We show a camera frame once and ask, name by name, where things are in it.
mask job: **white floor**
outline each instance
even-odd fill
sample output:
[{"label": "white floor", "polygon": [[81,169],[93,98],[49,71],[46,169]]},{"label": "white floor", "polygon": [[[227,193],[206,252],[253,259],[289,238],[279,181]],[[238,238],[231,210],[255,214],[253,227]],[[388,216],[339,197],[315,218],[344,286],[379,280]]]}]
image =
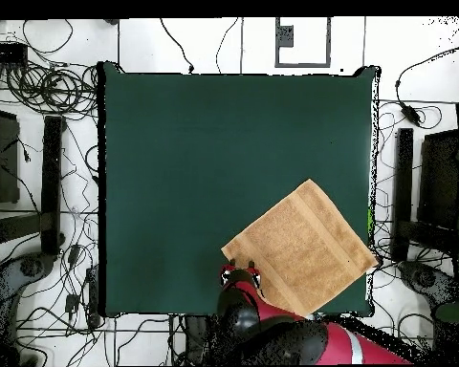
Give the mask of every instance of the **white floor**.
[{"label": "white floor", "polygon": [[[193,64],[194,73],[217,74],[216,52],[225,31],[235,22],[237,17],[217,19],[165,19],[164,23],[170,33],[181,43],[188,60]],[[118,61],[127,73],[136,72],[188,72],[188,66],[182,58],[180,49],[164,32],[158,19],[128,19],[121,20],[119,36],[118,27],[111,26],[103,20],[70,20],[74,33],[70,42],[58,52],[47,55],[55,61],[94,65],[98,61]],[[321,19],[286,18],[281,22],[295,24],[295,48],[285,50],[280,57],[283,62],[314,62],[313,58],[322,57],[322,42],[324,33]],[[22,33],[23,21],[1,21],[0,40],[12,40],[12,34],[24,39]],[[307,43],[302,39],[303,34],[312,32],[314,42]],[[27,37],[38,50],[45,51],[56,48],[68,37],[69,27],[64,20],[31,21],[27,24]],[[271,17],[244,17],[239,18],[228,32],[225,42],[218,56],[218,64],[222,73],[243,74],[275,74],[275,75],[308,75],[333,74],[351,75],[362,65],[375,65],[382,68],[380,81],[380,99],[382,107],[380,113],[380,127],[384,138],[387,139],[382,161],[378,162],[378,191],[377,202],[380,205],[391,204],[392,179],[384,180],[393,174],[394,137],[399,126],[413,127],[405,120],[401,124],[391,126],[395,121],[402,119],[400,108],[389,100],[396,100],[395,82],[403,69],[420,62],[427,57],[445,49],[459,45],[459,19],[441,17],[333,17],[332,19],[332,63],[327,69],[276,69],[274,64],[274,18]],[[31,51],[30,60],[43,64]],[[404,101],[415,101],[415,108],[436,106],[442,111],[442,120],[432,130],[414,128],[414,165],[420,164],[420,145],[425,134],[439,132],[457,127],[453,102],[459,101],[459,52],[449,54],[430,63],[425,63],[406,72],[400,86],[400,96]],[[8,91],[0,92],[0,100],[14,101]],[[29,190],[40,207],[41,181],[41,149],[42,149],[42,117],[20,104],[10,104],[0,101],[0,109],[18,116],[21,126],[21,140],[35,148],[29,150],[31,161],[25,163],[20,160],[19,177],[28,186]],[[439,120],[438,111],[433,108],[425,109],[425,126],[433,126]],[[80,121],[69,121],[69,130],[63,136],[64,156],[62,172],[66,174],[76,169],[62,182],[65,199],[68,207],[62,201],[61,227],[67,237],[67,244],[74,238],[79,239],[82,245],[88,245],[97,235],[97,208],[98,188],[92,180],[83,157],[86,151],[97,144],[97,128],[90,118]],[[89,156],[89,163],[96,167],[96,153]],[[414,170],[414,193],[412,195],[413,219],[418,204],[418,176],[421,168]],[[22,198],[16,205],[0,205],[0,218],[18,215],[18,210],[34,212],[33,203],[21,185]],[[387,208],[376,208],[377,220],[387,221]],[[386,244],[384,238],[387,233],[377,229],[376,242]],[[17,245],[17,240],[0,245],[0,261],[3,260]],[[39,238],[19,246],[14,254],[23,253],[39,247]],[[412,256],[418,249],[411,249]],[[98,253],[92,248],[93,261],[98,260]],[[77,277],[83,280],[85,260],[77,269]],[[46,279],[31,285],[24,296],[42,291],[29,298],[23,298],[19,304],[18,319],[25,319],[37,307],[46,307],[64,321],[68,316],[64,314],[65,289],[62,283],[57,283],[60,277],[59,262],[52,274]],[[448,261],[444,261],[441,269],[450,272]],[[394,268],[387,270],[394,273]],[[374,286],[388,284],[391,277],[384,273],[376,273]],[[401,280],[394,281],[383,288],[373,290],[374,299],[381,304],[392,316],[395,324],[398,319],[407,313],[423,313],[429,315],[429,308],[422,296],[405,288]],[[166,315],[137,315],[129,314],[114,320],[106,320],[105,325],[96,333],[98,341],[89,343],[85,352],[89,351],[81,366],[113,365],[114,356],[118,357],[116,348],[127,342],[140,324],[146,319],[166,319]],[[21,342],[27,344],[40,336],[32,345],[48,354],[47,366],[66,366],[72,356],[80,350],[91,337],[84,335],[65,337],[64,325],[49,313],[38,310],[32,316],[32,321],[26,322],[19,334],[23,336]],[[370,318],[363,320],[369,325],[378,328],[384,327],[392,332],[388,314],[380,307]],[[76,321],[77,328],[85,328],[82,316]],[[119,365],[156,365],[165,362],[167,354],[167,339],[169,335],[167,322],[146,321],[142,325],[142,333],[128,345],[120,349]],[[431,337],[431,326],[422,319],[411,317],[402,324],[402,333],[413,338],[420,336]],[[175,349],[178,353],[184,350],[184,335],[175,334]],[[82,350],[73,358],[72,362],[81,358]]]}]

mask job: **white surface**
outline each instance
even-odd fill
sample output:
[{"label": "white surface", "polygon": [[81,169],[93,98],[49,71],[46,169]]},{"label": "white surface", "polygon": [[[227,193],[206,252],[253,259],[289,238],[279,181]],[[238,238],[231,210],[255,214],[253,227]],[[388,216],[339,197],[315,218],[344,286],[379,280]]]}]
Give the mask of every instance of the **white surface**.
[{"label": "white surface", "polygon": [[[275,18],[274,17],[245,17],[243,32],[243,73],[272,74],[272,75],[310,75],[333,74],[352,75],[362,66],[363,51],[363,17],[333,17],[332,45],[330,68],[275,68]],[[301,35],[297,46],[302,45]],[[322,33],[319,34],[319,44],[322,44]],[[309,49],[314,48],[313,40],[309,40]],[[300,62],[306,62],[308,55],[300,57]]]},{"label": "white surface", "polygon": [[[459,45],[459,17],[367,17],[365,64],[382,67],[380,98],[396,99],[400,73]],[[404,100],[459,101],[459,52],[406,72]]]},{"label": "white surface", "polygon": [[281,26],[294,26],[294,45],[280,48],[280,63],[326,62],[326,17],[282,17]]}]

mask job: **black cable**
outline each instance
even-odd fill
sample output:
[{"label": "black cable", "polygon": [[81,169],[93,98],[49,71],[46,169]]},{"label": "black cable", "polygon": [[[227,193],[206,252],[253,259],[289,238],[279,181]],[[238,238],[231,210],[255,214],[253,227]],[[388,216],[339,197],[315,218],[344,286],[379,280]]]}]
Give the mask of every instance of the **black cable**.
[{"label": "black cable", "polygon": [[104,333],[103,335],[103,352],[105,354],[105,361],[107,362],[107,366],[111,367],[111,364],[109,363],[109,356],[107,355],[107,334]]},{"label": "black cable", "polygon": [[401,73],[400,73],[400,76],[398,77],[398,80],[396,80],[396,83],[395,83],[395,88],[396,88],[396,98],[398,99],[398,102],[400,103],[400,105],[402,106],[402,112],[404,113],[404,115],[406,117],[408,117],[408,119],[413,122],[415,125],[417,126],[420,126],[419,125],[419,122],[418,122],[418,115],[417,117],[414,116],[413,112],[412,112],[412,107],[410,106],[406,106],[400,99],[400,94],[399,94],[399,88],[400,88],[400,84],[401,84],[401,79],[403,77],[403,75],[409,71],[410,69],[413,69],[417,66],[420,66],[426,62],[429,62],[429,61],[433,61],[433,60],[436,60],[436,59],[439,59],[443,56],[445,56],[446,54],[453,54],[454,52],[456,51],[459,51],[459,46],[455,47],[455,48],[451,48],[449,50],[446,50],[446,51],[442,51],[438,54],[435,54],[434,56],[431,56],[431,57],[428,57],[427,59],[425,60],[422,60],[421,62],[418,62],[418,63],[415,63],[409,67],[407,67],[406,69],[404,69]]},{"label": "black cable", "polygon": [[167,319],[145,319],[141,324],[140,326],[138,327],[138,329],[136,330],[136,332],[131,336],[131,338],[123,343],[122,345],[119,346],[118,348],[118,356],[117,356],[117,360],[116,360],[116,363],[114,363],[116,365],[116,367],[119,366],[120,364],[120,349],[122,349],[124,346],[128,345],[129,343],[131,343],[133,341],[133,339],[138,335],[138,333],[140,332],[142,326],[146,323],[146,322],[167,322],[169,318]]},{"label": "black cable", "polygon": [[30,238],[28,239],[24,239],[23,241],[19,242],[17,245],[15,245],[15,247],[11,250],[11,253],[9,253],[9,255],[0,261],[0,266],[3,265],[4,263],[6,263],[10,258],[11,256],[13,255],[13,253],[15,252],[15,250],[20,247],[22,244],[26,243],[26,242],[29,242],[31,241],[32,239],[34,238],[37,238],[38,236],[40,235],[40,233],[36,233],[35,235],[31,236]]},{"label": "black cable", "polygon": [[41,367],[46,366],[46,363],[48,362],[48,354],[46,352],[42,351],[41,349],[37,349],[37,348],[33,348],[33,347],[30,347],[30,346],[23,345],[18,340],[16,340],[15,342],[17,343],[17,345],[19,345],[20,347],[22,347],[24,349],[29,349],[29,350],[32,350],[32,351],[35,351],[35,352],[39,352],[40,354],[43,354],[44,355],[44,362],[42,363]]},{"label": "black cable", "polygon": [[226,30],[225,34],[223,35],[223,39],[221,39],[221,43],[219,44],[219,48],[218,48],[218,52],[216,53],[216,66],[218,68],[218,72],[219,74],[221,74],[221,69],[219,69],[219,64],[218,64],[218,55],[219,55],[219,52],[221,51],[221,47],[223,46],[223,42],[225,42],[225,38],[226,38],[226,35],[228,34],[228,32],[230,32],[230,30],[234,27],[234,25],[236,24],[236,22],[240,19],[240,17],[236,17],[236,19],[234,20],[234,22],[229,26],[229,28]]},{"label": "black cable", "polygon": [[407,315],[404,315],[400,318],[400,320],[398,321],[398,337],[400,337],[400,331],[401,331],[401,326],[402,326],[402,322],[405,320],[405,319],[408,319],[409,317],[411,316],[418,316],[426,321],[428,321],[430,324],[433,325],[433,321],[428,318],[427,316],[421,314],[421,313],[409,313]]},{"label": "black cable", "polygon": [[73,26],[70,24],[70,21],[68,21],[65,18],[66,23],[70,27],[70,34],[68,35],[68,38],[66,38],[66,41],[63,44],[61,44],[59,47],[57,47],[56,49],[54,49],[52,51],[39,51],[37,48],[35,48],[35,47],[33,47],[33,45],[31,45],[31,42],[29,41],[28,37],[26,36],[26,25],[27,25],[27,23],[29,21],[31,21],[31,20],[25,20],[24,21],[24,24],[22,25],[22,34],[24,35],[24,39],[26,40],[27,44],[31,47],[31,49],[33,49],[36,53],[40,53],[40,54],[54,54],[55,52],[59,51],[66,44],[68,44],[68,42],[70,42],[70,39],[72,38],[72,35],[73,35],[73,32],[74,32]]},{"label": "black cable", "polygon": [[94,168],[88,163],[88,154],[89,154],[92,150],[94,150],[95,148],[98,148],[98,145],[94,145],[94,146],[92,146],[91,148],[89,148],[89,150],[85,153],[85,159],[84,159],[84,160],[85,160],[86,166],[87,166],[91,171],[98,173],[98,170],[97,170],[97,169],[94,169]]},{"label": "black cable", "polygon": [[182,45],[177,42],[177,40],[172,36],[170,32],[168,32],[168,30],[166,29],[166,26],[164,25],[164,20],[162,18],[160,18],[160,22],[162,23],[162,27],[164,27],[164,31],[166,32],[166,34],[171,38],[173,42],[175,42],[175,44],[177,44],[177,46],[182,51],[182,56],[188,63],[188,72],[191,74],[194,71],[194,65],[192,65],[192,63],[190,63],[189,60],[186,58],[186,52],[184,51],[184,48],[182,48]]}]

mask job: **green table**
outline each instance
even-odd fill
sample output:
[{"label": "green table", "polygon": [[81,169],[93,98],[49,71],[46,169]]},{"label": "green table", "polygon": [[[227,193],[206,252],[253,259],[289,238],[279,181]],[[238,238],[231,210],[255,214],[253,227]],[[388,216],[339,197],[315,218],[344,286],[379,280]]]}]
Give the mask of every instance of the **green table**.
[{"label": "green table", "polygon": [[[221,247],[308,178],[367,244],[375,73],[128,75],[99,65],[105,310],[214,313]],[[363,277],[321,311],[368,314],[365,290]]]}]

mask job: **folded towel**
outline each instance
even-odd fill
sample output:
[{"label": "folded towel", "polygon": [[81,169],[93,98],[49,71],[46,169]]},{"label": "folded towel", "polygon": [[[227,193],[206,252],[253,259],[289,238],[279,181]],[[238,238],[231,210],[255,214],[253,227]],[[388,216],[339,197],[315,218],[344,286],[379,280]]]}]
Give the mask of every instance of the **folded towel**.
[{"label": "folded towel", "polygon": [[[364,208],[366,227],[367,207]],[[222,248],[245,268],[261,271],[261,288],[276,307],[306,316],[367,270],[375,256],[311,180],[267,211]]]}]

